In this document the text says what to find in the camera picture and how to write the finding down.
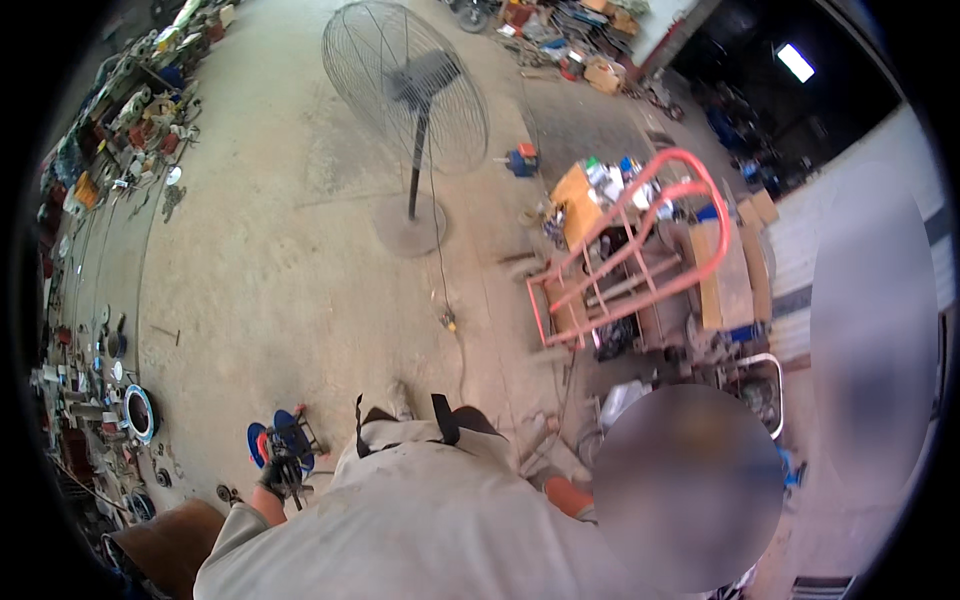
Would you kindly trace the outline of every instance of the black glove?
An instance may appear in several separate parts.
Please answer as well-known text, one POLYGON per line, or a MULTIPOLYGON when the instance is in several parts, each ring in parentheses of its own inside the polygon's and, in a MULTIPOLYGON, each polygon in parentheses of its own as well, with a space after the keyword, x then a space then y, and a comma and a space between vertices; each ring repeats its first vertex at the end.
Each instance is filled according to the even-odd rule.
POLYGON ((256 485, 275 495, 282 504, 285 498, 300 488, 301 481, 300 461, 296 456, 286 455, 275 456, 267 461, 260 470, 256 485))

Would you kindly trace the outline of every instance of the shoe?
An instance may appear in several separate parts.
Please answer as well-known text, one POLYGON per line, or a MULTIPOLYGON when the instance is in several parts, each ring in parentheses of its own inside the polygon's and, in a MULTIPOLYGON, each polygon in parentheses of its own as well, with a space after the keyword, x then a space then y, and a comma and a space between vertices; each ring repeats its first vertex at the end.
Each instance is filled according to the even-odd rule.
POLYGON ((414 411, 410 408, 410 391, 407 384, 395 379, 387 388, 387 401, 396 420, 414 420, 414 411))

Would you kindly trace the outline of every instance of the concrete floor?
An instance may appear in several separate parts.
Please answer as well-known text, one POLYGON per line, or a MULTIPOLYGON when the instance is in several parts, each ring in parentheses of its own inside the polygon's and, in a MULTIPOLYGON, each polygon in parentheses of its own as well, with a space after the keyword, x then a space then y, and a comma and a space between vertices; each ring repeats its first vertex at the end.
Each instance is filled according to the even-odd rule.
MULTIPOLYGON (((197 495, 226 510, 216 485, 251 487, 257 469, 245 431, 278 408, 305 403, 336 455, 354 430, 357 395, 367 408, 382 405, 399 377, 427 418, 431 392, 479 407, 519 462, 532 449, 538 411, 566 406, 572 442, 588 387, 603 392, 635 374, 629 361, 598 370, 581 352, 565 395, 562 369, 527 360, 540 343, 529 298, 498 261, 532 250, 516 216, 545 188, 492 161, 465 176, 435 176, 460 339, 440 325, 438 256, 395 258, 370 224, 372 206, 406 189, 409 166, 356 121, 326 77, 320 39, 341 4, 241 5, 198 73, 204 112, 200 144, 181 162, 187 195, 169 224, 159 211, 154 217, 140 290, 141 378, 163 418, 156 441, 165 451, 153 449, 153 458, 175 473, 171 489, 148 482, 161 507, 197 495), (180 345, 150 325, 179 329, 180 345)), ((564 80, 521 88, 513 55, 460 31, 445 5, 409 6, 453 42, 483 93, 488 156, 527 141, 524 92, 543 127, 551 177, 589 154, 649 152, 636 103, 564 80), (592 133, 578 147, 557 119, 568 132, 592 133)), ((149 458, 141 461, 147 479, 149 458)))

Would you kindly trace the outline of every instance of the metal rod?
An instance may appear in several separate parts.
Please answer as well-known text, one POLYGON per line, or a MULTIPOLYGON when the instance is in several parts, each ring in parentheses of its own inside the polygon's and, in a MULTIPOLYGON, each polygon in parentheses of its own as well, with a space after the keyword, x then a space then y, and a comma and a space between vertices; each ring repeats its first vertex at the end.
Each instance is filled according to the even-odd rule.
POLYGON ((426 137, 426 127, 430 122, 430 104, 424 103, 417 114, 417 138, 414 140, 414 168, 410 173, 410 203, 407 207, 407 218, 417 219, 417 188, 420 185, 420 162, 423 159, 423 139, 426 137))

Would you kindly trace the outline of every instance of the metal grate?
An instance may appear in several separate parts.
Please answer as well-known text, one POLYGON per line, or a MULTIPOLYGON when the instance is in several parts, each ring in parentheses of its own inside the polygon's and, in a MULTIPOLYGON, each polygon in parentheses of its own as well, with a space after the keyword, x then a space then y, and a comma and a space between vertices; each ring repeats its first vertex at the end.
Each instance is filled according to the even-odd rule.
POLYGON ((841 600, 853 577, 798 577, 793 580, 791 600, 841 600))

